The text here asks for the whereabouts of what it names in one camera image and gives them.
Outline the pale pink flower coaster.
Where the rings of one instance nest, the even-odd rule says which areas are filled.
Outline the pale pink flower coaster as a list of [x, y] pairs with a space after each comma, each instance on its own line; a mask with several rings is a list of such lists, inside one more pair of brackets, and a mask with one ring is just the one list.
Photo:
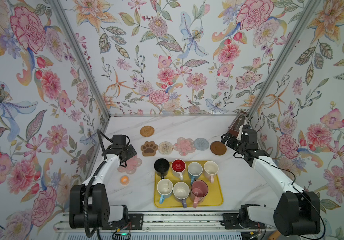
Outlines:
[[118, 167], [118, 172], [132, 175], [136, 172], [137, 168], [142, 165], [142, 163], [143, 161], [138, 156], [134, 156], [133, 158], [126, 161], [126, 167]]

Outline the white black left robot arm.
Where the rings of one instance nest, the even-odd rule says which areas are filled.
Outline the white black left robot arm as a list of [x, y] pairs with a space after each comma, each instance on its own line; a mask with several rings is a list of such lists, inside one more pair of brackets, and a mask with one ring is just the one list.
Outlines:
[[130, 215], [126, 205], [110, 205], [106, 186], [114, 170], [126, 168], [127, 161], [137, 155], [125, 135], [107, 137], [97, 131], [102, 148], [102, 160], [96, 170], [80, 185], [70, 190], [69, 225], [72, 229], [84, 229], [87, 238], [94, 236], [100, 240], [101, 230], [114, 228], [111, 237], [127, 228]]

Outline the cork paw print coaster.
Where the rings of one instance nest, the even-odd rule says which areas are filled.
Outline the cork paw print coaster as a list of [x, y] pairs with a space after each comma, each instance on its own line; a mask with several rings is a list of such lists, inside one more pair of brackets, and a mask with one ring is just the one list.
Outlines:
[[156, 155], [159, 146], [154, 141], [146, 141], [141, 146], [142, 155], [144, 157], [153, 157]]

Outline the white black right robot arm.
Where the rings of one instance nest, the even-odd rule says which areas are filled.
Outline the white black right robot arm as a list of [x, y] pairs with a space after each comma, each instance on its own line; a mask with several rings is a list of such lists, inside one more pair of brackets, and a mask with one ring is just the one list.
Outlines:
[[320, 199], [314, 192], [306, 192], [287, 174], [292, 171], [278, 167], [272, 158], [258, 148], [257, 132], [249, 125], [233, 123], [221, 142], [235, 151], [236, 159], [245, 160], [258, 172], [278, 197], [276, 208], [242, 205], [238, 222], [243, 227], [262, 223], [275, 227], [283, 236], [300, 236], [320, 240], [325, 236], [326, 224], [320, 214]]

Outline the white embroidered round coaster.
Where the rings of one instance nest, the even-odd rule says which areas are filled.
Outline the white embroidered round coaster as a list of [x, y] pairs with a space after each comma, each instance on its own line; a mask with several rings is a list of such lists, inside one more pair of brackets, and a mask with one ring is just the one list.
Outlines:
[[173, 144], [170, 142], [162, 142], [159, 144], [158, 151], [162, 155], [170, 155], [173, 151]]

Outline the grey round coaster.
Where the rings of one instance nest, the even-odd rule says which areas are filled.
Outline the grey round coaster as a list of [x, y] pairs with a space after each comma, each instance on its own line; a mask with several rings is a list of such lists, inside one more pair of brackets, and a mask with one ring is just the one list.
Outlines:
[[210, 147], [209, 141], [205, 138], [197, 138], [194, 140], [194, 147], [198, 151], [205, 151]]

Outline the brown wooden round coaster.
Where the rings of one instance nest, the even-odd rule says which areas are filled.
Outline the brown wooden round coaster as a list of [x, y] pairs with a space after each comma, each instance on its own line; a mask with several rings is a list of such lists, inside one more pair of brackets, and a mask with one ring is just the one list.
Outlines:
[[220, 141], [214, 141], [210, 145], [210, 150], [213, 154], [217, 156], [222, 156], [226, 153], [227, 147]]

